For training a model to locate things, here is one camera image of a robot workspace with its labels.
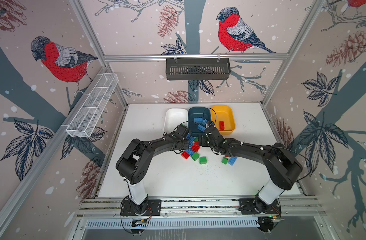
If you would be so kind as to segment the blue lego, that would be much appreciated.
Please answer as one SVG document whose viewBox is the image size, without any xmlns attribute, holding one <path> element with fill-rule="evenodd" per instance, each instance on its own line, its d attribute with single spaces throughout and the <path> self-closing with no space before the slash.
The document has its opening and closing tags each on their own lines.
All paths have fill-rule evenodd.
<svg viewBox="0 0 366 240">
<path fill-rule="evenodd" d="M 228 164 L 233 166 L 238 158 L 237 157 L 230 157 L 228 160 Z"/>
<path fill-rule="evenodd" d="M 189 154 L 190 156 L 195 154 L 195 152 L 192 149 L 187 149 L 185 150 L 185 152 L 187 152 L 187 154 Z"/>
<path fill-rule="evenodd" d="M 198 130 L 204 132 L 206 130 L 206 127 L 201 124 L 198 124 Z"/>
<path fill-rule="evenodd" d="M 203 122 L 203 118 L 194 118 L 194 122 L 200 124 Z"/>
</svg>

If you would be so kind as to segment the red lego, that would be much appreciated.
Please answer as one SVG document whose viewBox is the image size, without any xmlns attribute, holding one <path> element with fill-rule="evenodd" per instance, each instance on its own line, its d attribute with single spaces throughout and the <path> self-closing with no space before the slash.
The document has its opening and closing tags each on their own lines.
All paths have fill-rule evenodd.
<svg viewBox="0 0 366 240">
<path fill-rule="evenodd" d="M 191 150 L 194 152 L 194 153 L 197 153 L 200 149 L 200 145 L 199 145 L 199 142 L 194 142 L 194 144 L 192 145 L 191 147 Z"/>
<path fill-rule="evenodd" d="M 219 127 L 220 127 L 220 130 L 221 131 L 224 131 L 225 130 L 225 122 L 224 121 L 220 121 L 219 122 Z"/>
<path fill-rule="evenodd" d="M 184 159 L 188 159 L 189 157 L 190 157 L 190 154 L 189 153 L 187 153 L 186 151 L 184 151 L 182 154 L 181 154 L 181 156 L 184 158 Z"/>
</svg>

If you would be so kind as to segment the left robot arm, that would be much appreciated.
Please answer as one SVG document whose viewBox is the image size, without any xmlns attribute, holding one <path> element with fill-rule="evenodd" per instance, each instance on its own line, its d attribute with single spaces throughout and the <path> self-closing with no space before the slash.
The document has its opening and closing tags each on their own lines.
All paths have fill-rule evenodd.
<svg viewBox="0 0 366 240">
<path fill-rule="evenodd" d="M 189 148 L 188 127 L 179 125 L 173 132 L 151 141 L 133 139 L 116 162 L 115 168 L 127 182 L 130 201 L 137 207 L 147 205 L 144 179 L 153 157 L 166 152 L 182 153 Z"/>
</svg>

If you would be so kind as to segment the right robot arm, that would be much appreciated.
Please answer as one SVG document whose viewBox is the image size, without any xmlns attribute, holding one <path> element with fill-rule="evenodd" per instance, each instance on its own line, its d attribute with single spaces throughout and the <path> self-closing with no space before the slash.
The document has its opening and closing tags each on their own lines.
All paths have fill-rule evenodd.
<svg viewBox="0 0 366 240">
<path fill-rule="evenodd" d="M 270 176 L 254 199 L 255 209 L 265 213 L 274 201 L 284 192 L 292 189 L 303 167 L 280 143 L 273 146 L 254 145 L 233 138 L 224 138 L 219 130 L 210 126 L 199 136 L 199 145 L 211 148 L 215 153 L 226 157 L 238 157 L 263 164 Z"/>
</svg>

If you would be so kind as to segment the white plastic bin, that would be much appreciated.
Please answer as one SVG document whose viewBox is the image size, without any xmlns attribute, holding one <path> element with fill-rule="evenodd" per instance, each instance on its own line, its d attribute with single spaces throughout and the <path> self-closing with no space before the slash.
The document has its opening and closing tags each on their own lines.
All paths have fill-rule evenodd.
<svg viewBox="0 0 366 240">
<path fill-rule="evenodd" d="M 163 131 L 172 132 L 178 125 L 187 124 L 189 112 L 186 109 L 172 108 L 167 110 L 164 119 Z"/>
</svg>

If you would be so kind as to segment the green lego bottom pair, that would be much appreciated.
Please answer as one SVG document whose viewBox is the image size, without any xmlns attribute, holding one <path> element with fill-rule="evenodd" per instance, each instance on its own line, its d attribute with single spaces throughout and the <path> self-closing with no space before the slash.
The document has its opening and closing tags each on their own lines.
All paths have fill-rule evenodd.
<svg viewBox="0 0 366 240">
<path fill-rule="evenodd" d="M 200 158 L 199 158 L 199 163 L 200 163 L 201 165 L 205 165 L 205 164 L 207 164 L 207 163 L 208 163 L 208 160 L 207 160 L 207 158 L 206 158 L 206 157 L 200 157 Z"/>
</svg>

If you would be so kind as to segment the green lego bottom middle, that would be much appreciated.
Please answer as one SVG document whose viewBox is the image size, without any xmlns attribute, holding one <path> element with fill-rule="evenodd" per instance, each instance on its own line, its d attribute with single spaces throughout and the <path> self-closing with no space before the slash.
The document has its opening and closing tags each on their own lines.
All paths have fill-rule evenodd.
<svg viewBox="0 0 366 240">
<path fill-rule="evenodd" d="M 200 158 L 200 154 L 199 153 L 194 153 L 193 155 L 191 155 L 191 158 L 196 161 Z"/>
</svg>

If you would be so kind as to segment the green lego near right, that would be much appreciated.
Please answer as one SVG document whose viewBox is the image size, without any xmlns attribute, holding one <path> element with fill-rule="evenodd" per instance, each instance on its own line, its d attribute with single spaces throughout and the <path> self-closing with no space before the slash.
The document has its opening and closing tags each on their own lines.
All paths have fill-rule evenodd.
<svg viewBox="0 0 366 240">
<path fill-rule="evenodd" d="M 227 165 L 227 164 L 228 164 L 228 162 L 229 162 L 229 159 L 228 159 L 228 158 L 223 158 L 223 159 L 222 159 L 222 163 L 223 163 L 224 165 Z"/>
</svg>

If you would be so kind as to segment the yellow plastic bin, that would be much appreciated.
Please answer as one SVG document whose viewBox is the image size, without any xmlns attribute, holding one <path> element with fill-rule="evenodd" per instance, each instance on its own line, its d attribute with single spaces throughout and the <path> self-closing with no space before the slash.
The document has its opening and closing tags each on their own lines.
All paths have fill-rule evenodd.
<svg viewBox="0 0 366 240">
<path fill-rule="evenodd" d="M 211 107 L 211 117 L 215 127 L 220 131 L 221 135 L 231 135 L 236 129 L 234 113 L 231 107 L 225 105 L 217 105 Z M 225 130 L 221 131 L 219 122 L 225 122 Z"/>
</svg>

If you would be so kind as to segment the teal plastic bin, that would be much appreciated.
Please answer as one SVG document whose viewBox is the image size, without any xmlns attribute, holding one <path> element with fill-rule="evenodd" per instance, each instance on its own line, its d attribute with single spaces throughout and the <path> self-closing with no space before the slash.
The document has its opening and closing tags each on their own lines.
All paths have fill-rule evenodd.
<svg viewBox="0 0 366 240">
<path fill-rule="evenodd" d="M 188 127 L 193 137 L 204 134 L 209 122 L 212 121 L 209 108 L 193 107 L 189 109 Z"/>
</svg>

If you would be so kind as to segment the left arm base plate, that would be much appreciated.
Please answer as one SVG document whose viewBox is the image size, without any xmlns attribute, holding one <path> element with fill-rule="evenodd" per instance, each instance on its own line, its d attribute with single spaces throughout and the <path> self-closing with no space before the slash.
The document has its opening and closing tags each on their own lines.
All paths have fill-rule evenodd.
<svg viewBox="0 0 366 240">
<path fill-rule="evenodd" d="M 120 204 L 121 217 L 134 216 L 159 216 L 161 200 L 150 200 L 148 197 L 140 204 L 135 204 L 129 196 L 126 196 Z"/>
</svg>

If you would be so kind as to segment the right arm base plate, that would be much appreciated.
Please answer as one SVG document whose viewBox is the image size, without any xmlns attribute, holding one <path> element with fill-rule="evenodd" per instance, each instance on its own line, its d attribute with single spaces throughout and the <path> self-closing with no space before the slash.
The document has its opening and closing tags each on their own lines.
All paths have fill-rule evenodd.
<svg viewBox="0 0 366 240">
<path fill-rule="evenodd" d="M 239 199 L 239 211 L 243 215 L 281 215 L 282 209 L 279 199 L 275 199 L 270 205 L 266 204 L 258 196 L 254 198 Z"/>
</svg>

